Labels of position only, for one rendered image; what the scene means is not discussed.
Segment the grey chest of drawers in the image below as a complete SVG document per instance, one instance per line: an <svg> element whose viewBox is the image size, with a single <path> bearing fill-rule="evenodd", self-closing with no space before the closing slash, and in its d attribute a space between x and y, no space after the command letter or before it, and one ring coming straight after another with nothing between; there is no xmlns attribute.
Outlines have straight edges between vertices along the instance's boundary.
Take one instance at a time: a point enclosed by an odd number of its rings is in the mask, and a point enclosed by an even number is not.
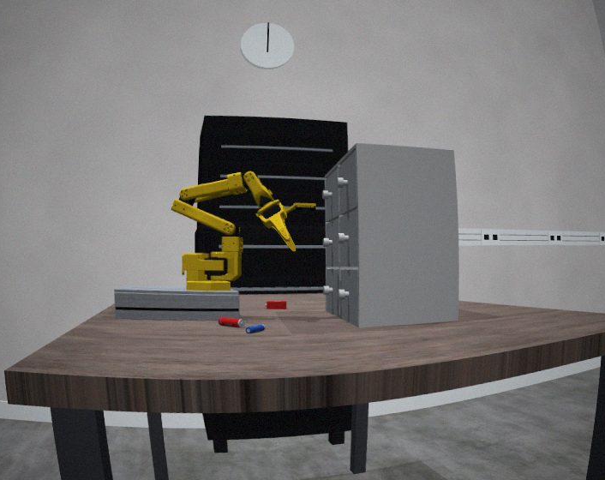
<svg viewBox="0 0 605 480"><path fill-rule="evenodd" d="M458 321L458 198L454 150L356 143L358 269L356 327Z"/></svg>

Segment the blue battery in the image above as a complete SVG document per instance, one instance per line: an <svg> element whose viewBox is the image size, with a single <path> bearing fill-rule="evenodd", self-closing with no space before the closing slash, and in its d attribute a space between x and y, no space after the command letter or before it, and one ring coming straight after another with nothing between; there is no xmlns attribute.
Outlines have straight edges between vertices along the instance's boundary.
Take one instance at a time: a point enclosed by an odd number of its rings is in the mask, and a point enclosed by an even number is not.
<svg viewBox="0 0 605 480"><path fill-rule="evenodd" d="M264 330L265 330L264 325L257 325L257 326L247 327L246 333L257 333L257 332L261 332Z"/></svg>

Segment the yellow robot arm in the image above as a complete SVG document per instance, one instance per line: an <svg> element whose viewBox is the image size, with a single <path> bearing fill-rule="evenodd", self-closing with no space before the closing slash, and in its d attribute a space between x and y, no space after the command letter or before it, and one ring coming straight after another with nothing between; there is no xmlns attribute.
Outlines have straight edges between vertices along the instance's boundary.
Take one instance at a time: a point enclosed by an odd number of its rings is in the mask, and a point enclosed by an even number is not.
<svg viewBox="0 0 605 480"><path fill-rule="evenodd" d="M231 282L228 281L235 281L242 275L243 238L239 237L239 226L193 207L194 203L226 195L247 193L249 188L255 202L261 208L274 199L271 190L267 190L258 180L260 181L253 171L243 174L233 173L227 175L225 180L182 189L179 200L174 200L172 211L224 233L222 252L211 252L212 258L209 258L207 253L184 254L188 291L230 291ZM198 198L198 196L206 197ZM219 260L221 258L229 259L227 260L228 273L222 276L224 261ZM207 275L209 277L212 275L211 280L207 280Z"/></svg>

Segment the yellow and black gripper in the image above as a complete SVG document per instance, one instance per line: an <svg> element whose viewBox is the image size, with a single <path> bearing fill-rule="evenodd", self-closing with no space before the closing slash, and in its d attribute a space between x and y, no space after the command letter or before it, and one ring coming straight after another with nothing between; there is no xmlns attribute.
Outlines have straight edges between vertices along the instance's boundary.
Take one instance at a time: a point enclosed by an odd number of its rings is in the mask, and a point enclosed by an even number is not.
<svg viewBox="0 0 605 480"><path fill-rule="evenodd" d="M272 204L270 204L271 202ZM278 232L287 246L293 252L296 252L296 246L285 225L287 213L296 209L297 211L302 211L302 214L308 215L309 211L315 211L316 203L294 203L291 207L286 209L279 200L276 200L268 202L263 207L263 209L261 208L261 210L257 212L256 216L260 217L265 227L268 229L273 228Z"/></svg>

